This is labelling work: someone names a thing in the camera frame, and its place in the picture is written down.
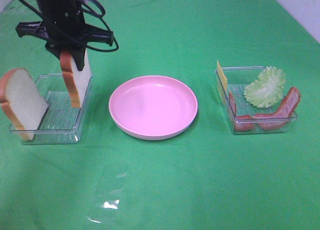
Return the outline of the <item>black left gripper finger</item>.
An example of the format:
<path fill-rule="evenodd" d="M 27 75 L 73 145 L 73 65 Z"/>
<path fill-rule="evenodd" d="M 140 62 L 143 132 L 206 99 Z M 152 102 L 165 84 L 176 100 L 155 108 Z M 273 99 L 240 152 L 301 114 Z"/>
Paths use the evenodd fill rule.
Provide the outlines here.
<path fill-rule="evenodd" d="M 85 65 L 86 47 L 71 48 L 71 49 L 67 49 L 67 51 L 72 56 L 76 64 L 77 70 L 82 71 Z"/>

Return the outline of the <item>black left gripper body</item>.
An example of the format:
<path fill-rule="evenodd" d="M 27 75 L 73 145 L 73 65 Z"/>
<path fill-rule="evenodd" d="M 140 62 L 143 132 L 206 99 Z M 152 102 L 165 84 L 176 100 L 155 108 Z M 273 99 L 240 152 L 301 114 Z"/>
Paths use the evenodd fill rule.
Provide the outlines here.
<path fill-rule="evenodd" d="M 37 8 L 18 1 L 41 19 L 18 23 L 15 30 L 19 37 L 42 39 L 49 50 L 86 47 L 114 51 L 114 33 L 104 21 L 106 11 L 97 0 L 36 0 Z"/>

